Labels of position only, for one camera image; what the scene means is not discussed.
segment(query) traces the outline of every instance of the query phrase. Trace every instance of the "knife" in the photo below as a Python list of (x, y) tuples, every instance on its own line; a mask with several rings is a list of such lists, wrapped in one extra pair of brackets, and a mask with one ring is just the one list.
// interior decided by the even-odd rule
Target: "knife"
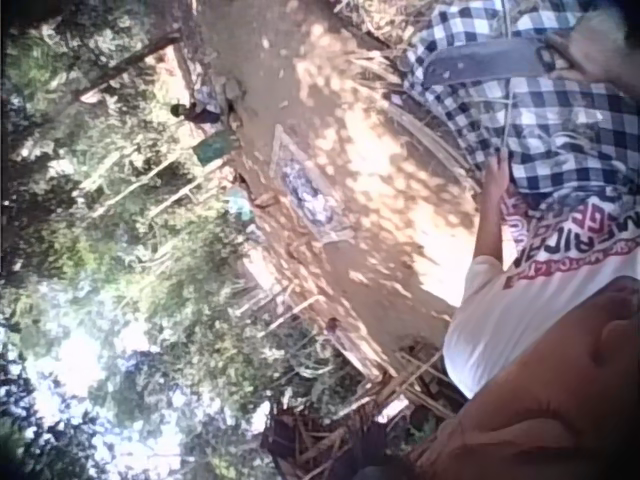
[(569, 68), (570, 62), (544, 37), (517, 37), (474, 42), (439, 50), (424, 67), (425, 88), (474, 80), (544, 77)]

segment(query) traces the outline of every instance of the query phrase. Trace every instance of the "blade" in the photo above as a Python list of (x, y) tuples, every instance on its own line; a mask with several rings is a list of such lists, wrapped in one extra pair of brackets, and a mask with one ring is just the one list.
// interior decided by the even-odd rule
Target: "blade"
[(541, 49), (547, 48), (540, 38), (508, 38), (439, 50), (425, 65), (423, 85), (541, 77), (549, 71), (540, 58)]

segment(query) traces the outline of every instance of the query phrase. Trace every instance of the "dirt path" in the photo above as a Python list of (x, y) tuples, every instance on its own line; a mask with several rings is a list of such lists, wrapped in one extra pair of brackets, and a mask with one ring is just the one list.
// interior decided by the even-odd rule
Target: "dirt path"
[(281, 124), (353, 223), (353, 245), (305, 247), (296, 262), (285, 248), (299, 237), (292, 211), (260, 217), (280, 275), (299, 282), (297, 300), (323, 295), (316, 316), (338, 317), (387, 365), (419, 337), (441, 344), (471, 260), (475, 209), (430, 152), (412, 147), (345, 81), (341, 57), (360, 48), (356, 39), (324, 0), (193, 5), (203, 41), (217, 52), (216, 73), (247, 91), (241, 138), (252, 187), (273, 186), (268, 165)]

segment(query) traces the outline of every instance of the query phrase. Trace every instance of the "white t-shirt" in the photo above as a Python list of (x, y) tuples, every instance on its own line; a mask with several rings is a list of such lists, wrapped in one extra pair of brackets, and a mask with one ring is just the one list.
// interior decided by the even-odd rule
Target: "white t-shirt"
[(444, 342), (451, 379), (469, 398), (563, 315), (620, 276), (640, 278), (640, 205), (592, 197), (530, 226), (514, 265), (476, 258)]

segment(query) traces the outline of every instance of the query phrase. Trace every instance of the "checkered cloth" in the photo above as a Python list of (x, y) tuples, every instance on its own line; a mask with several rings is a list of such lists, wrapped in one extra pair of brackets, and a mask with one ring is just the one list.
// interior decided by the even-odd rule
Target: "checkered cloth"
[[(594, 3), (506, 1), (514, 37), (571, 29)], [(547, 78), (423, 87), (429, 55), (504, 37), (505, 31), (500, 0), (438, 7), (431, 25), (408, 52), (412, 68), (405, 89), (449, 125), (470, 163), (482, 170), (502, 144), (511, 88), (507, 147), (513, 153), (513, 181), (530, 203), (540, 205), (549, 197), (567, 198), (603, 187), (640, 195), (640, 105), (613, 87)]]

